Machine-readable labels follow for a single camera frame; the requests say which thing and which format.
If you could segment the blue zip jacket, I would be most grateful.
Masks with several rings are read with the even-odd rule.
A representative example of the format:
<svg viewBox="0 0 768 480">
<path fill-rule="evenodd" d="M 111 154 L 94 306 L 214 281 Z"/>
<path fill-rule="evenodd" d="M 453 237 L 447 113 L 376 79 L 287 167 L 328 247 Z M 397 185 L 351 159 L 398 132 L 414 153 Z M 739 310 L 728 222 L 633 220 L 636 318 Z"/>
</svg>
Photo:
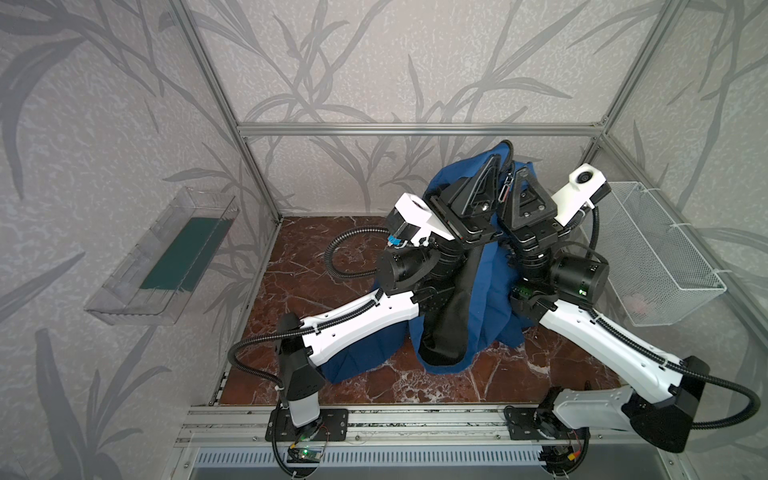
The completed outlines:
<svg viewBox="0 0 768 480">
<path fill-rule="evenodd" d="M 472 365 L 475 357 L 498 342 L 511 349 L 523 345 L 523 331 L 533 326 L 527 318 L 513 314 L 508 295 L 517 273 L 507 264 L 507 253 L 498 244 L 484 247 L 467 304 L 467 347 L 461 360 L 449 365 L 431 365 L 419 352 L 424 319 L 390 325 L 342 349 L 320 367 L 325 378 L 340 383 L 383 365 L 404 344 L 417 351 L 420 366 L 430 374 L 458 374 Z"/>
</svg>

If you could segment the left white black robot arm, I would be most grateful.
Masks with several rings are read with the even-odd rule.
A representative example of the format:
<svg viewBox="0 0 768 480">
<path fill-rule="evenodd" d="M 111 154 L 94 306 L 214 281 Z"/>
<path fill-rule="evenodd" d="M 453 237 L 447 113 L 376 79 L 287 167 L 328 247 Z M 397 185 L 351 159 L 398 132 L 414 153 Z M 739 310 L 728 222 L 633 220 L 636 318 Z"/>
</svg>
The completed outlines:
<svg viewBox="0 0 768 480">
<path fill-rule="evenodd" d="M 355 343 L 395 324 L 419 319 L 421 359 L 439 367 L 463 362 L 479 335 L 492 293 L 487 244 L 504 195 L 500 182 L 512 161 L 489 153 L 469 175 L 423 196 L 402 194 L 380 232 L 388 236 L 372 274 L 372 292 L 326 313 L 285 315 L 277 332 L 244 339 L 228 352 L 230 365 L 267 380 L 293 427 L 320 422 L 322 370 Z"/>
</svg>

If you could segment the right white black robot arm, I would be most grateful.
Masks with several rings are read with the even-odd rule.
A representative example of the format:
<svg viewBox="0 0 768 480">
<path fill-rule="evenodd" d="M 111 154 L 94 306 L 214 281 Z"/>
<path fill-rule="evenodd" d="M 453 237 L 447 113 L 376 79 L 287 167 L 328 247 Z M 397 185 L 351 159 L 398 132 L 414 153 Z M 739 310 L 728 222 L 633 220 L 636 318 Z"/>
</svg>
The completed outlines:
<svg viewBox="0 0 768 480">
<path fill-rule="evenodd" d="M 498 221 L 519 278 L 509 301 L 513 313 L 554 331 L 617 373 L 624 385 L 608 390 L 555 388 L 540 404 L 547 433 L 600 428 L 631 430 L 647 443 L 681 453 L 693 430 L 717 430 L 753 418 L 759 395 L 714 377 L 708 365 L 680 359 L 640 339 L 594 307 L 609 263 L 593 245 L 584 255 L 564 252 L 569 235 L 611 191 L 605 176 L 584 165 L 549 195 L 527 167 L 506 175 Z"/>
</svg>

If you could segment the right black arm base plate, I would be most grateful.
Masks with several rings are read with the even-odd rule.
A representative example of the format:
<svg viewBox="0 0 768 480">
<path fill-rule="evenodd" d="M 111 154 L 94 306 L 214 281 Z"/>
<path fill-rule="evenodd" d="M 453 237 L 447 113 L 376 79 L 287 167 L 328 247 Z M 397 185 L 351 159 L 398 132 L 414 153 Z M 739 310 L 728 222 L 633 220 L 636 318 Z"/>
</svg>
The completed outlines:
<svg viewBox="0 0 768 480">
<path fill-rule="evenodd" d="M 586 440 L 591 438 L 588 428 L 571 429 L 562 423 L 550 407 L 515 407 L 503 410 L 511 440 Z"/>
</svg>

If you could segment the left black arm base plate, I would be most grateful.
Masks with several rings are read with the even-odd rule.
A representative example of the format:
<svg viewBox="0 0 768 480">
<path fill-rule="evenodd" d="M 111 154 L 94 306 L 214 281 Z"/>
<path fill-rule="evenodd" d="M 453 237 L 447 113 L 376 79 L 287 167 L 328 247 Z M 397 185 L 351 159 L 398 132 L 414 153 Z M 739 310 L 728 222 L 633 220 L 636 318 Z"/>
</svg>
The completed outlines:
<svg viewBox="0 0 768 480">
<path fill-rule="evenodd" d="M 322 408 L 316 420 L 297 427 L 293 424 L 287 408 L 276 408 L 270 414 L 265 440 L 271 442 L 341 442 L 346 439 L 349 424 L 349 410 Z"/>
</svg>

